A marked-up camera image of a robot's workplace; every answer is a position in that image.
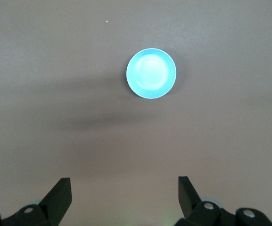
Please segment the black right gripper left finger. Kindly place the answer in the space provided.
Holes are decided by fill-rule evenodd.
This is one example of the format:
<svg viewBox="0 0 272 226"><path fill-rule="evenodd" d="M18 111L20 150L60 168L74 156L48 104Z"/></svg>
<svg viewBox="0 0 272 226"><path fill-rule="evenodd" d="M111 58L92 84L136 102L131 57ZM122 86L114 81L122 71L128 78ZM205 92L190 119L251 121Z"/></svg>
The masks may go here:
<svg viewBox="0 0 272 226"><path fill-rule="evenodd" d="M58 226L72 202L70 178L61 178L39 204L3 219L4 226Z"/></svg>

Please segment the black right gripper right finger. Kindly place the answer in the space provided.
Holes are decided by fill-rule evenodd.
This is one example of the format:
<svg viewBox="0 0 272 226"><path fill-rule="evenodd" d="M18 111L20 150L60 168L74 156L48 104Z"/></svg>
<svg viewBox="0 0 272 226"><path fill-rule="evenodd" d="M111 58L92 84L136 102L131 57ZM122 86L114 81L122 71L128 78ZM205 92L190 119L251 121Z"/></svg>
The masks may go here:
<svg viewBox="0 0 272 226"><path fill-rule="evenodd" d="M178 200L184 215L179 226L234 226L235 215L215 202L203 201L187 176L178 178Z"/></svg>

